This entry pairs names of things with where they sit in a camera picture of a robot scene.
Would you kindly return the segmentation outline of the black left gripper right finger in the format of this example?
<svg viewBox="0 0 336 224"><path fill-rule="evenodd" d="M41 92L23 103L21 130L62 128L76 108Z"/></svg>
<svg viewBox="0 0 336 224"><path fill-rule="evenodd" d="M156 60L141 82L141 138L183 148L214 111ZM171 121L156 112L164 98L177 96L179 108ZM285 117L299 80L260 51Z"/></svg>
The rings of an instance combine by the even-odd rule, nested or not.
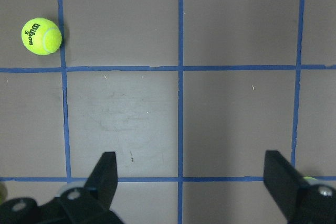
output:
<svg viewBox="0 0 336 224"><path fill-rule="evenodd" d="M286 220L294 220L305 188L302 175L279 151L267 150L263 181Z"/></svg>

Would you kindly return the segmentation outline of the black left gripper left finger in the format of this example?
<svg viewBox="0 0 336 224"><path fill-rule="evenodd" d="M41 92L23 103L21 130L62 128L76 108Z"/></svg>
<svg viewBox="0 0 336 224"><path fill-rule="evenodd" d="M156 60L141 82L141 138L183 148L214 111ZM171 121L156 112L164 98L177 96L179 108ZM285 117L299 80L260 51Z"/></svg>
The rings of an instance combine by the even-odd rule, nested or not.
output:
<svg viewBox="0 0 336 224"><path fill-rule="evenodd" d="M84 184L84 188L109 209L117 189L117 159L115 152L104 152Z"/></svg>

